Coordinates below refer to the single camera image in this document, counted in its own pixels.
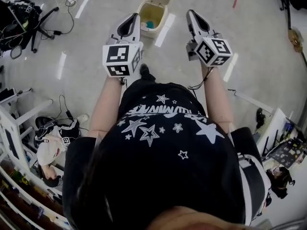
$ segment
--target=black t-shirt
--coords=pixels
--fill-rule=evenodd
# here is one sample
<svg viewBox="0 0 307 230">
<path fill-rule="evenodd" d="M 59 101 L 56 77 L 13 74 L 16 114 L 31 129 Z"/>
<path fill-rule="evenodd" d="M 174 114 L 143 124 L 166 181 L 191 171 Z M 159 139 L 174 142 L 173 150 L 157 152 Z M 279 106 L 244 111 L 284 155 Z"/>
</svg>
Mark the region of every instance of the black t-shirt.
<svg viewBox="0 0 307 230">
<path fill-rule="evenodd" d="M 115 226 L 134 229 L 145 229 L 173 206 L 244 222 L 237 151 L 190 93 L 164 88 L 125 112 L 99 147 L 102 193 L 95 210 L 107 201 Z M 63 206 L 73 226 L 71 203 L 94 145 L 95 138 L 79 138 L 66 154 Z"/>
</svg>

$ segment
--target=shoe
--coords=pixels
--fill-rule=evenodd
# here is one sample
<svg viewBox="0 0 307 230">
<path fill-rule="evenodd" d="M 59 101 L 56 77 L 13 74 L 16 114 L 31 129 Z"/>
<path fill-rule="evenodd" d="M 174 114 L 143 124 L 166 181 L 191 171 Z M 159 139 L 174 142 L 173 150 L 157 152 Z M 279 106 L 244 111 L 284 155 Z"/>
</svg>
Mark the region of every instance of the shoe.
<svg viewBox="0 0 307 230">
<path fill-rule="evenodd" d="M 90 117 L 88 114 L 82 114 L 79 117 L 77 117 L 77 120 L 79 121 L 79 124 L 85 123 L 87 120 L 89 120 Z"/>
<path fill-rule="evenodd" d="M 141 64 L 140 67 L 140 76 L 143 76 L 144 74 L 148 74 L 149 73 L 149 68 L 146 64 Z"/>
</svg>

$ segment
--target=office chair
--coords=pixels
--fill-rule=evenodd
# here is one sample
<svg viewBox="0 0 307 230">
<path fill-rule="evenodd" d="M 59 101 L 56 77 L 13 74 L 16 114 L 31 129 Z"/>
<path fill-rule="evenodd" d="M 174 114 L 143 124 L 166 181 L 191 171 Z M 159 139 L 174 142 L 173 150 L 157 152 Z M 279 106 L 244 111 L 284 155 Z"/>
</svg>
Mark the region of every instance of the office chair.
<svg viewBox="0 0 307 230">
<path fill-rule="evenodd" d="M 7 51 L 20 46 L 25 49 L 31 41 L 31 51 L 37 52 L 34 48 L 36 33 L 40 32 L 45 37 L 54 39 L 54 35 L 49 35 L 43 28 L 42 23 L 53 13 L 59 10 L 58 7 L 50 10 L 45 16 L 39 18 L 42 10 L 39 6 L 29 0 L 15 0 L 15 2 L 23 1 L 24 4 L 16 4 L 11 2 L 3 2 L 0 0 L 0 11 L 3 20 L 0 21 L 0 50 Z"/>
</svg>

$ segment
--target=person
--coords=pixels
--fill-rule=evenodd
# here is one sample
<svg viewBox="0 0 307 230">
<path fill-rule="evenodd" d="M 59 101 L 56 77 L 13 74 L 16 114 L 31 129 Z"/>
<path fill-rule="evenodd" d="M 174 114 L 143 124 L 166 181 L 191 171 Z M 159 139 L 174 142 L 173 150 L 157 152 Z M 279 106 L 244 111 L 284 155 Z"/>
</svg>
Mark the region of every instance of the person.
<svg viewBox="0 0 307 230">
<path fill-rule="evenodd" d="M 37 148 L 37 162 L 42 168 L 42 176 L 46 180 L 55 180 L 57 173 L 50 164 L 64 151 L 68 145 L 80 136 L 80 124 L 89 119 L 87 114 L 80 115 L 70 125 L 55 125 L 51 120 L 36 132 L 34 144 Z"/>
<path fill-rule="evenodd" d="M 230 135 L 227 92 L 218 68 L 208 72 L 202 66 L 210 118 L 188 89 L 156 83 L 144 64 L 121 103 L 120 81 L 107 77 L 87 137 L 66 154 L 63 211 L 74 229 L 249 228 L 237 153 L 260 156 L 248 128 Z"/>
</svg>

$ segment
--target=gray floor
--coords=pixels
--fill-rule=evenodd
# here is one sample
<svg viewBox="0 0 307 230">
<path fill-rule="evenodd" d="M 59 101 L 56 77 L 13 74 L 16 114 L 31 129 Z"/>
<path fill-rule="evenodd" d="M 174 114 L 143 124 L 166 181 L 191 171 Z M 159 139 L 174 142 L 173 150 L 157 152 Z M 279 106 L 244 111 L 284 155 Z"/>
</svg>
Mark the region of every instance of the gray floor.
<svg viewBox="0 0 307 230">
<path fill-rule="evenodd" d="M 57 4 L 55 0 L 33 0 L 43 5 L 44 13 Z M 28 87 L 34 93 L 19 101 L 21 112 L 51 98 L 54 104 L 46 114 L 59 113 L 59 95 L 66 97 L 67 107 L 74 116 L 91 115 L 106 78 L 102 67 L 102 46 L 107 40 L 110 26 L 128 13 L 136 12 L 143 0 L 89 0 L 73 31 L 57 36 L 55 40 L 36 41 L 38 52 L 30 45 L 20 58 L 0 59 L 5 64 L 4 82 L 8 87 L 22 90 Z M 285 14 L 279 10 L 278 0 L 171 0 L 169 12 L 176 16 L 161 47 L 154 41 L 144 42 L 143 62 L 159 82 L 175 82 L 184 86 L 201 81 L 198 62 L 189 62 L 185 44 L 190 40 L 185 14 L 195 9 L 210 20 L 213 28 L 221 32 L 230 43 L 238 60 L 225 86 L 236 89 L 273 108 L 280 107 L 286 115 L 293 111 L 293 120 L 299 119 L 307 95 L 307 69 L 300 55 L 293 50 L 287 38 Z M 75 16 L 83 0 L 72 14 Z M 67 32 L 71 27 L 69 14 L 57 12 L 46 22 L 45 28 Z M 61 54 L 66 54 L 62 72 L 59 72 Z M 220 68 L 222 77 L 227 67 Z M 205 104 L 204 91 L 197 91 Z M 237 127 L 255 128 L 257 108 L 248 102 L 229 97 L 235 113 Z"/>
</svg>

